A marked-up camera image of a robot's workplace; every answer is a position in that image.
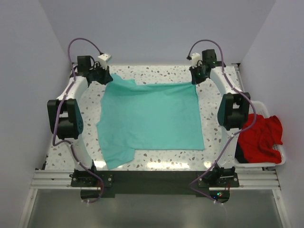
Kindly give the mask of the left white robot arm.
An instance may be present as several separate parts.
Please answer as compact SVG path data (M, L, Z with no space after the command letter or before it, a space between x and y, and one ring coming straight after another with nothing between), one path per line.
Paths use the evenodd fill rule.
M113 80L108 65L110 59L108 53L100 54L96 59L78 56L77 62L72 63L72 73L63 93L47 102L52 145L66 144L75 164L71 175L73 187L101 187L103 183L82 137L84 121L78 102L93 82L106 85Z

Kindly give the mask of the teal t shirt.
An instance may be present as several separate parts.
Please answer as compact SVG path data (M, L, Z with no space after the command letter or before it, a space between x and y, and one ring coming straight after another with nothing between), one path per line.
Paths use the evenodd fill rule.
M108 169L136 150L204 150L196 87L190 82L139 85L112 74L96 125Z

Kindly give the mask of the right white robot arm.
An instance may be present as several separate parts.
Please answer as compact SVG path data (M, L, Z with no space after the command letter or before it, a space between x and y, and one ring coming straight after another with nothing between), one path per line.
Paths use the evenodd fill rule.
M221 152L210 168L196 179L213 182L214 185L221 187L235 174L234 156L239 134L248 120L250 95L243 93L233 83L225 72L225 63L217 60L215 50L207 49L201 54L188 54L187 59L191 61L191 83L199 85L210 79L221 95L217 113L218 124L221 127Z

